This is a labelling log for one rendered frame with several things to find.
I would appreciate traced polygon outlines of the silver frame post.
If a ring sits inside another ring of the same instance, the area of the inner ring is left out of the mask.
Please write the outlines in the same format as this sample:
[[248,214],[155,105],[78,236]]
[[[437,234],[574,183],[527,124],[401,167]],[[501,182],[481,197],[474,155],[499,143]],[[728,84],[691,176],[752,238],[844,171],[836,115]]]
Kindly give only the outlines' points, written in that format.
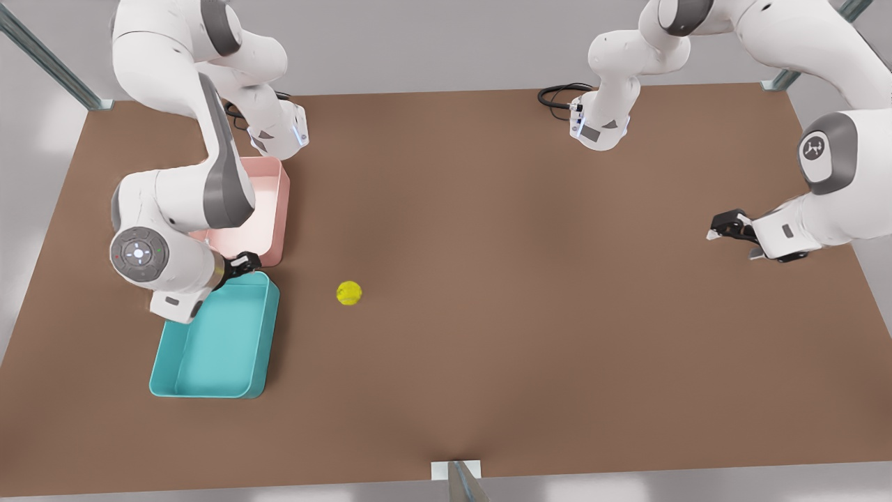
[[856,90],[866,95],[861,77],[873,76],[883,61],[853,23],[876,0],[843,0],[833,9],[828,0],[771,0],[760,10],[755,44],[749,54],[767,55],[766,66],[779,69],[777,76],[762,80],[766,92],[785,92],[802,75],[812,75],[838,91]]
[[446,480],[448,483],[448,502],[492,502],[480,484],[480,460],[433,462],[430,468],[431,480]]
[[102,99],[0,0],[0,32],[88,111],[112,110],[114,100]]

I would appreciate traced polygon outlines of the teal rectangular tray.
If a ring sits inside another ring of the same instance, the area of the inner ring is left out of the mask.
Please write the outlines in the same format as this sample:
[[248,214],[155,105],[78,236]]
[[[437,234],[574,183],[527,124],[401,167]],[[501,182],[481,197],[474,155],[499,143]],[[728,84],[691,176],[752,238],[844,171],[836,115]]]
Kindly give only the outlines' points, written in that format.
[[190,324],[166,321],[150,392],[176,398],[261,396],[279,299],[270,276],[255,271],[211,292]]

